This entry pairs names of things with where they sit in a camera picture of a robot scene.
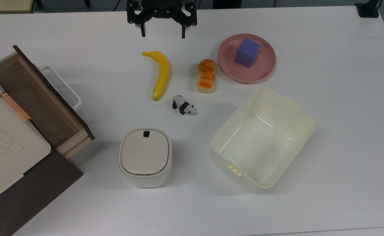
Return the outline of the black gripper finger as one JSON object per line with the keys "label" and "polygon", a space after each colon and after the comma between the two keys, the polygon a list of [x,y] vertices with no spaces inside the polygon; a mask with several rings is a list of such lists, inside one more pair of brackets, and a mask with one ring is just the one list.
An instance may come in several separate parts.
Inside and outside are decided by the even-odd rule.
{"label": "black gripper finger", "polygon": [[177,11],[178,23],[182,26],[182,38],[191,26],[197,25],[197,7],[195,1],[180,1],[180,9]]}
{"label": "black gripper finger", "polygon": [[135,13],[135,11],[138,10],[140,6],[141,1],[127,1],[127,22],[130,24],[135,24],[137,28],[140,28],[142,37],[145,37],[146,11],[140,11],[138,14]]}

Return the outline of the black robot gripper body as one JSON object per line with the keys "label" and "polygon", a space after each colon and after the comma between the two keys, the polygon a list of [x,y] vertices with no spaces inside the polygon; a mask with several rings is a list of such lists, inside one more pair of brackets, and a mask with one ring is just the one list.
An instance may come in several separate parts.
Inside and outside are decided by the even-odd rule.
{"label": "black robot gripper body", "polygon": [[173,18],[186,19],[186,14],[181,10],[181,0],[143,0],[143,11],[138,15],[139,19]]}

